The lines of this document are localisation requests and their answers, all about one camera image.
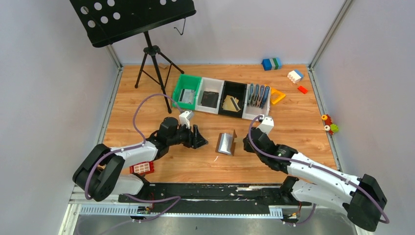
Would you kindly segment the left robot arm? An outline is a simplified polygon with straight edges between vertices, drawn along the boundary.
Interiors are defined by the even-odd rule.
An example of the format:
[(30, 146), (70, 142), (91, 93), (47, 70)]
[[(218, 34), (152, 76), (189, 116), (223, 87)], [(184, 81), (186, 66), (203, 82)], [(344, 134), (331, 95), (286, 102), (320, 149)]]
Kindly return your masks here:
[(136, 201), (145, 202), (149, 187), (135, 174), (122, 175), (121, 171), (143, 162), (152, 162), (168, 153), (170, 146), (183, 145), (197, 149), (208, 144), (198, 126), (180, 124), (174, 117), (166, 117), (159, 129), (145, 142), (125, 147), (109, 148), (96, 145), (73, 174), (73, 182), (87, 194), (89, 200), (105, 200), (112, 194), (130, 194)]

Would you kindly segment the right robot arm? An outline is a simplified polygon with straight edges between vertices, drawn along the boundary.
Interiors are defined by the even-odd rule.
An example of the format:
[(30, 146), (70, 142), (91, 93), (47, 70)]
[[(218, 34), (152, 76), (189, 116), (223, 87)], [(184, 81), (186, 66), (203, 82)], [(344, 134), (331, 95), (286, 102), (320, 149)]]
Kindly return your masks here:
[(387, 198), (376, 178), (346, 174), (326, 167), (296, 149), (275, 144), (262, 128), (251, 127), (243, 139), (244, 150), (254, 153), (274, 171), (287, 174), (279, 197), (285, 204), (310, 202), (347, 216), (356, 226), (374, 232), (389, 224)]

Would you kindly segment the brown leather card holder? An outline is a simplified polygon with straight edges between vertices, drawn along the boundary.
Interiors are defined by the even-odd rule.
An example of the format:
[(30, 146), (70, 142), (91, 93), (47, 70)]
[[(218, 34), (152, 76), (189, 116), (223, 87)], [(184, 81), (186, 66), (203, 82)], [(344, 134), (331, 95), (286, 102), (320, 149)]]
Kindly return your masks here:
[(236, 146), (241, 143), (242, 137), (238, 137), (236, 131), (232, 133), (220, 133), (216, 144), (215, 152), (219, 154), (234, 156)]

